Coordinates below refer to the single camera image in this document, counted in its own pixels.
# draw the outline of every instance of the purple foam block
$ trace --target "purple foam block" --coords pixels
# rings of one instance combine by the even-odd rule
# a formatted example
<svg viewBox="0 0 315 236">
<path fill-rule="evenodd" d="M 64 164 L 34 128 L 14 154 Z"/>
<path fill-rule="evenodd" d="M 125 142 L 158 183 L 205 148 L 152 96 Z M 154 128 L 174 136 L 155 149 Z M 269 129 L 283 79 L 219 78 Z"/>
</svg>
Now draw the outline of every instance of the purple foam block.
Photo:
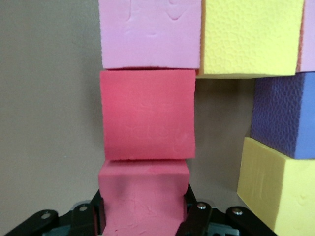
<svg viewBox="0 0 315 236">
<path fill-rule="evenodd" d="M 257 79 L 251 136 L 292 158 L 315 158 L 315 72 Z"/>
</svg>

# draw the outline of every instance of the gray wall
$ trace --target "gray wall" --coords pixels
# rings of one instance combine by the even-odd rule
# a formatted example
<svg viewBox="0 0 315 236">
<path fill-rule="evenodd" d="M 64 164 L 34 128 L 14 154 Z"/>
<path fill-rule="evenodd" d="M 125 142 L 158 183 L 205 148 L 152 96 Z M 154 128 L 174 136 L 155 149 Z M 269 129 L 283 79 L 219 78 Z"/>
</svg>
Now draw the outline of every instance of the gray wall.
<svg viewBox="0 0 315 236">
<path fill-rule="evenodd" d="M 0 235 L 33 213 L 90 199 L 104 161 L 97 0 L 0 0 Z M 198 198 L 236 194 L 254 80 L 198 80 Z"/>
</svg>

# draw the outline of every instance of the foam block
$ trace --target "foam block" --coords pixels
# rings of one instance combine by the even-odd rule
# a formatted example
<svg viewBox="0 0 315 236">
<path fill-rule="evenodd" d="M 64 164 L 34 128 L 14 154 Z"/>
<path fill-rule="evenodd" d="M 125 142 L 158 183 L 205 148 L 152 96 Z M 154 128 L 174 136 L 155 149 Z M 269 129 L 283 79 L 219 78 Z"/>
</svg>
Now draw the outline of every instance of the foam block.
<svg viewBox="0 0 315 236">
<path fill-rule="evenodd" d="M 315 160 L 295 160 L 245 138 L 237 193 L 279 236 L 315 232 Z"/>
<path fill-rule="evenodd" d="M 184 220 L 185 160 L 105 161 L 99 173 L 105 236 L 173 236 Z"/>
<path fill-rule="evenodd" d="M 102 71 L 107 160 L 195 157 L 194 70 Z"/>
<path fill-rule="evenodd" d="M 305 0 L 297 71 L 315 71 L 315 1 Z"/>
<path fill-rule="evenodd" d="M 251 137 L 295 159 L 315 158 L 315 72 L 256 80 Z"/>
<path fill-rule="evenodd" d="M 104 68 L 199 68 L 201 0 L 98 2 Z"/>
<path fill-rule="evenodd" d="M 303 2 L 204 1 L 198 78 L 294 75 Z"/>
</svg>

